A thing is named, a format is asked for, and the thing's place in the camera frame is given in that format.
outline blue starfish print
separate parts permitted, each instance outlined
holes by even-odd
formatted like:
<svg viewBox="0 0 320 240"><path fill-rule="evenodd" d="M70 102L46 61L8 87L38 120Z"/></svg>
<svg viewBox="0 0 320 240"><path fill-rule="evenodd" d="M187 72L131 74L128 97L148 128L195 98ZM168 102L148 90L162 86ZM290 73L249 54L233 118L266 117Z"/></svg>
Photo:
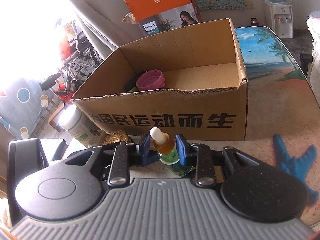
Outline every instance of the blue starfish print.
<svg viewBox="0 0 320 240"><path fill-rule="evenodd" d="M305 179L316 159L316 147L311 145L299 158L290 157L281 136L275 134L273 136L273 150L275 151L276 167L301 180L309 193L308 206L315 204L319 198L319 192L309 188Z"/></svg>

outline pink round container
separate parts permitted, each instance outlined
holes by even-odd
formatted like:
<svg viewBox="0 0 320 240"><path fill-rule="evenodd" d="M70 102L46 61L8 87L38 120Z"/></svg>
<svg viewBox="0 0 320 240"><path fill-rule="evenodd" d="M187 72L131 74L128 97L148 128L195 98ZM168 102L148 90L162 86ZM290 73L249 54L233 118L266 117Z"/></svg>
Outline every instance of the pink round container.
<svg viewBox="0 0 320 240"><path fill-rule="evenodd" d="M144 73L136 82L139 91L159 89L163 88L164 85L164 76L158 69Z"/></svg>

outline dropper bottle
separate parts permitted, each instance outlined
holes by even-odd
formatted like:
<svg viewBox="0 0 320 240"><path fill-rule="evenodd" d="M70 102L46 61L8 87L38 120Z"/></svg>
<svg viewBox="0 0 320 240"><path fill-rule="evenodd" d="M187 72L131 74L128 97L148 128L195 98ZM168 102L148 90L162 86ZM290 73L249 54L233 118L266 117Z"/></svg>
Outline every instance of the dropper bottle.
<svg viewBox="0 0 320 240"><path fill-rule="evenodd" d="M153 127L150 135L153 138L154 147L158 150L160 161L175 175L184 176L192 170L192 166L181 166L175 143L167 133Z"/></svg>

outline blue circle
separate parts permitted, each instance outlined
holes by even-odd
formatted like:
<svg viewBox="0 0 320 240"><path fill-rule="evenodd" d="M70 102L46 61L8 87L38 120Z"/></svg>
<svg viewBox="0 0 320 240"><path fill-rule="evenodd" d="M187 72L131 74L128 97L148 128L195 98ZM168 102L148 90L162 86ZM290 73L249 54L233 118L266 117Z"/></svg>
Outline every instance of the blue circle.
<svg viewBox="0 0 320 240"><path fill-rule="evenodd" d="M8 130L10 129L10 124L5 119L3 119L2 117L0 117L0 123L2 123L3 126L5 128L7 128Z"/></svg>
<svg viewBox="0 0 320 240"><path fill-rule="evenodd" d="M20 88L17 93L17 98L21 103L26 103L30 99L30 91L26 88Z"/></svg>

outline gold round object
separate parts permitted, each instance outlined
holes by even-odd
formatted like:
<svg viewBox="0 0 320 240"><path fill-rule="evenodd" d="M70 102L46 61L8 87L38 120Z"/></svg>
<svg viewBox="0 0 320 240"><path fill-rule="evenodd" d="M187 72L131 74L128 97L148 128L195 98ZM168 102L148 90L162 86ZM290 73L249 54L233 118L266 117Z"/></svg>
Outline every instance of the gold round object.
<svg viewBox="0 0 320 240"><path fill-rule="evenodd" d="M106 136L106 138L103 140L103 145L114 143L114 142L121 142L124 141L126 143L131 142L131 138L128 136L128 134L125 131L117 130L114 131Z"/></svg>

